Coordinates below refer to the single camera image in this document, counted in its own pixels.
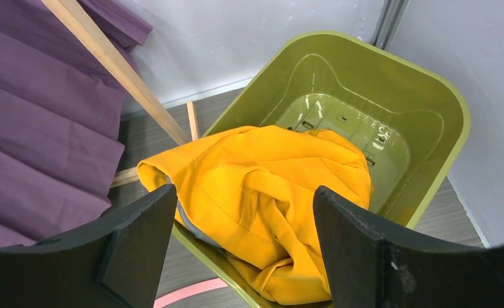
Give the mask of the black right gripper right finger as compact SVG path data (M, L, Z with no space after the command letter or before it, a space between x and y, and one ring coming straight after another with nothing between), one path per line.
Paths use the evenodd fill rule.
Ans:
M334 307L504 307L504 245L424 235L325 186L313 213Z

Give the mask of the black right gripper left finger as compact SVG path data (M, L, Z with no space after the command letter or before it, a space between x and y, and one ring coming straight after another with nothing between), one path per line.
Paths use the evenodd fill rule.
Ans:
M152 307L176 207L163 185L33 246L0 248L0 307Z

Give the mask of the pink plastic hanger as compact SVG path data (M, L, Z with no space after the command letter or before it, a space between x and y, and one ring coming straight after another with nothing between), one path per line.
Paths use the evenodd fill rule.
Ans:
M202 282L197 282L186 287L172 291L166 295L157 298L154 301L153 308L162 308L173 304L179 300L199 295L204 292L227 287L228 285L220 278L213 278Z

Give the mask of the yellow skirt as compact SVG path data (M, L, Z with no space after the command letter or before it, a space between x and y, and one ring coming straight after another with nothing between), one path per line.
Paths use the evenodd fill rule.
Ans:
M153 191L177 190L175 220L225 250L262 297L282 305L331 299L313 215L321 185L367 209L364 154L331 130L242 126L140 161Z

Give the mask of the purple skirt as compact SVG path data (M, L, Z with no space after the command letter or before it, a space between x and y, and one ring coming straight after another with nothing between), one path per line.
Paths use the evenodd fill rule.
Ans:
M42 2L0 1L0 247L110 207L127 97Z

